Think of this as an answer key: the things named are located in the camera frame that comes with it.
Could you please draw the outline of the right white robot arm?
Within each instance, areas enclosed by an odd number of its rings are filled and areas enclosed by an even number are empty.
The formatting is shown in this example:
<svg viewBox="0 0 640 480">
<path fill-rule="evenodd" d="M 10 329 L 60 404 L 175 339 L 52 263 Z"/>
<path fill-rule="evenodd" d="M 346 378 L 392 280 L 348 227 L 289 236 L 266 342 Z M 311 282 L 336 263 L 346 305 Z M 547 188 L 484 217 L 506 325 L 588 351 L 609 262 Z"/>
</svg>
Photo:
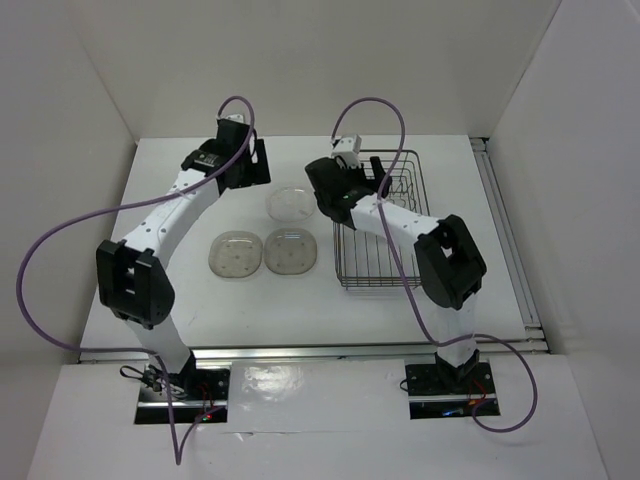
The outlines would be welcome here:
<svg viewBox="0 0 640 480">
<path fill-rule="evenodd" d="M 349 169 L 324 157 L 305 167 L 319 210 L 334 223 L 387 241 L 396 268 L 404 274 L 398 248 L 414 256 L 420 285 L 437 307 L 436 379 L 448 392 L 460 391 L 479 361 L 475 340 L 475 307 L 486 263 L 464 220 L 421 215 L 387 200 L 390 172 L 377 157 L 374 177 L 362 168 Z"/>
</svg>

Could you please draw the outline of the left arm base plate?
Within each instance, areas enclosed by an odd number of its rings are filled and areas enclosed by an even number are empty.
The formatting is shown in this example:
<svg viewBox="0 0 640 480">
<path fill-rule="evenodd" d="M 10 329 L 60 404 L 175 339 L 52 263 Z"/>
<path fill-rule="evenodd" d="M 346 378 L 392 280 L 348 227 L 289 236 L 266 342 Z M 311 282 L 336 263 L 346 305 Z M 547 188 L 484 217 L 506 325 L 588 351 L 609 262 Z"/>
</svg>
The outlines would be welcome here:
<svg viewBox="0 0 640 480">
<path fill-rule="evenodd" d="M 172 399 L 176 424 L 193 423 L 203 415 L 203 423 L 226 423 L 231 370 L 229 368 L 202 369 L 193 386 L 170 386 L 167 394 L 164 382 L 150 366 L 144 370 L 124 365 L 121 377 L 140 384 L 134 423 L 160 425 L 169 423 L 168 398 Z"/>
</svg>

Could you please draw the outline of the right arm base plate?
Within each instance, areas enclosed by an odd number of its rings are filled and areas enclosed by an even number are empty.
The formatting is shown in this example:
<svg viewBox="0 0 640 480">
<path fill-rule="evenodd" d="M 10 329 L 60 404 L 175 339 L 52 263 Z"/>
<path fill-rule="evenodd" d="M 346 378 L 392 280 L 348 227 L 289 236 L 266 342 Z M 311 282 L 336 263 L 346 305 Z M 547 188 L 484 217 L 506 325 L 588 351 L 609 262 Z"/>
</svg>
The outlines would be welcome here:
<svg viewBox="0 0 640 480">
<path fill-rule="evenodd" d="M 479 363 L 454 386 L 446 386 L 434 363 L 407 364 L 399 388 L 408 395 L 412 420 L 499 416 L 500 406 L 492 370 L 488 362 Z"/>
</svg>

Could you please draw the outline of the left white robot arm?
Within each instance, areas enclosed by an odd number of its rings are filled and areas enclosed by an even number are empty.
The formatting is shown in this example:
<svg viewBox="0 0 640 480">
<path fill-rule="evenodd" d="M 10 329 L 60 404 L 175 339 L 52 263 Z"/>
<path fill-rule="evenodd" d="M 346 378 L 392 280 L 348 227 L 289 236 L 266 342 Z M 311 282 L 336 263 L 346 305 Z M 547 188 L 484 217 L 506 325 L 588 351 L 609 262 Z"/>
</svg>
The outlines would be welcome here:
<svg viewBox="0 0 640 480">
<path fill-rule="evenodd" d="M 176 399 L 202 382 L 195 356 L 171 318 L 170 259 L 199 217 L 229 189 L 271 180 L 262 139 L 248 124 L 223 118 L 217 134 L 186 156 L 167 200 L 118 242 L 97 248 L 98 294 L 148 351 L 153 381 Z"/>
</svg>

